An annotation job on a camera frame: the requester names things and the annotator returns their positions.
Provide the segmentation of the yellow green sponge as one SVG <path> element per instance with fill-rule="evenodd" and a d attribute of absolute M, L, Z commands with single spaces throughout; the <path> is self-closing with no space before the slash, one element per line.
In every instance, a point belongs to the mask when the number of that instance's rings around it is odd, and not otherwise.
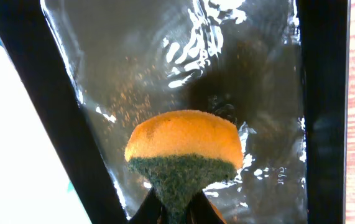
<path fill-rule="evenodd" d="M 195 195 L 215 182 L 232 181 L 244 153 L 236 126 L 198 110 L 169 111 L 139 124 L 126 145 L 131 170 L 145 177 L 169 223 L 185 223 Z"/>

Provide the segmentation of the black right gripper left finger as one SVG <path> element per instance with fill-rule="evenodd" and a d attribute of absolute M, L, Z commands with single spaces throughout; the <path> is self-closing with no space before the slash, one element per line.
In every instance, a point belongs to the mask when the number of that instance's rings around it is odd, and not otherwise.
<path fill-rule="evenodd" d="M 158 199 L 156 190 L 152 187 L 128 224 L 164 224 L 165 209 Z"/>

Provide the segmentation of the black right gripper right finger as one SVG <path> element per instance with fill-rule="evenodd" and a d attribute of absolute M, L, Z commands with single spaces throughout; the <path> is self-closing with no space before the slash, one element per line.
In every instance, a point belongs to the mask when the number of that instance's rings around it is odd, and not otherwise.
<path fill-rule="evenodd" d="M 189 203 L 189 224 L 225 224 L 220 212 L 206 198 L 203 192 L 197 193 Z"/>

